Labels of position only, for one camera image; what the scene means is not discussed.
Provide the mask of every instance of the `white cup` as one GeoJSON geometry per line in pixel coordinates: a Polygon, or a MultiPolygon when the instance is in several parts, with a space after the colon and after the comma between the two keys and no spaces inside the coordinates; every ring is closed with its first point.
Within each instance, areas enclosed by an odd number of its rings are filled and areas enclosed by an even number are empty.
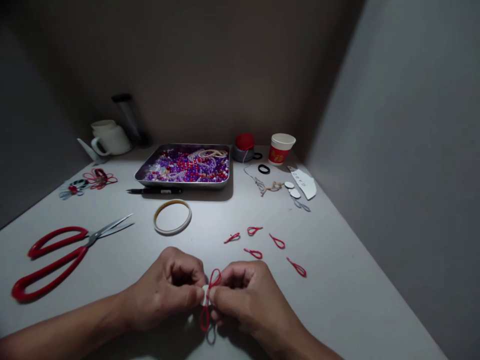
{"type": "Polygon", "coordinates": [[[273,166],[280,166],[284,163],[285,158],[297,139],[292,135],[277,133],[271,136],[270,153],[268,154],[268,162],[273,166]]]}
{"type": "Polygon", "coordinates": [[[91,124],[93,136],[91,147],[99,155],[121,155],[128,153],[132,149],[132,144],[125,134],[125,131],[117,125],[114,120],[100,120],[91,124]],[[98,142],[106,150],[99,149],[98,142]]]}

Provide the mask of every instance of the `black hair tie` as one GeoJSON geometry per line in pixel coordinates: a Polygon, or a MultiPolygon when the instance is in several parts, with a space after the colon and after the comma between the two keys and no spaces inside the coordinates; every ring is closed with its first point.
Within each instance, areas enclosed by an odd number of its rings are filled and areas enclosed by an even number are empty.
{"type": "Polygon", "coordinates": [[[258,171],[265,175],[270,174],[270,168],[263,164],[258,165],[258,171]]]}

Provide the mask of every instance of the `pen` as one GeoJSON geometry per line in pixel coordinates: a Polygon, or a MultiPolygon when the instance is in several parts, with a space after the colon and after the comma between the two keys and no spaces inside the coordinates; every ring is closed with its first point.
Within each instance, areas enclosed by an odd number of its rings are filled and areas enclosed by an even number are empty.
{"type": "Polygon", "coordinates": [[[146,187],[143,189],[128,189],[130,194],[181,194],[182,189],[176,187],[146,187]]]}

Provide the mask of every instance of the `paper cup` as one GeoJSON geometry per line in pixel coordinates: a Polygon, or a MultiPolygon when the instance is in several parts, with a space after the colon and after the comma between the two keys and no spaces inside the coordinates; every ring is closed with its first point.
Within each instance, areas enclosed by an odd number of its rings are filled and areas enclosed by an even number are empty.
{"type": "Polygon", "coordinates": [[[271,136],[270,153],[268,154],[268,162],[274,166],[283,164],[290,149],[297,139],[292,135],[278,133],[271,136]]]}

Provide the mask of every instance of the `red string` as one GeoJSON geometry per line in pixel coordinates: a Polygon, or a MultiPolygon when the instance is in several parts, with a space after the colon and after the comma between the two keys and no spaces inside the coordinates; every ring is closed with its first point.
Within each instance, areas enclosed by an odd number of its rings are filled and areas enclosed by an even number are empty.
{"type": "Polygon", "coordinates": [[[250,226],[250,227],[246,230],[246,232],[248,233],[248,235],[253,236],[253,235],[255,235],[255,233],[256,233],[258,230],[260,230],[260,229],[263,229],[263,227],[250,226]]]}
{"type": "Polygon", "coordinates": [[[85,172],[83,177],[88,181],[90,189],[101,190],[108,184],[117,183],[119,180],[112,173],[105,173],[102,168],[93,168],[91,172],[85,172]]]}
{"type": "Polygon", "coordinates": [[[262,253],[257,250],[248,250],[248,249],[243,249],[243,250],[245,250],[247,253],[250,253],[254,258],[257,258],[259,260],[261,260],[264,257],[262,253]]]}
{"type": "Polygon", "coordinates": [[[223,243],[226,244],[228,242],[231,242],[232,240],[239,240],[240,239],[240,233],[237,232],[234,235],[230,235],[230,238],[227,241],[224,241],[223,243]]]}
{"type": "Polygon", "coordinates": [[[205,299],[205,305],[203,306],[203,310],[200,313],[200,327],[203,330],[204,333],[207,332],[207,330],[210,327],[210,313],[209,313],[209,302],[210,302],[210,289],[213,288],[214,286],[217,286],[220,284],[220,278],[221,278],[222,273],[220,272],[219,269],[215,269],[211,272],[210,276],[210,283],[208,285],[208,289],[206,290],[206,299],[205,299]],[[214,278],[215,272],[218,271],[218,277],[216,278],[215,282],[212,283],[212,280],[214,278]],[[206,325],[204,325],[204,314],[206,314],[206,325]]]}
{"type": "Polygon", "coordinates": [[[303,267],[301,267],[300,265],[294,263],[293,261],[291,261],[288,257],[286,258],[290,264],[293,265],[293,267],[295,268],[296,272],[299,273],[301,276],[303,276],[304,278],[307,277],[307,272],[305,271],[305,269],[303,267]]]}
{"type": "Polygon", "coordinates": [[[275,245],[277,245],[280,249],[285,249],[285,243],[282,240],[273,237],[271,233],[268,233],[268,235],[270,235],[270,237],[273,239],[275,245]]]}

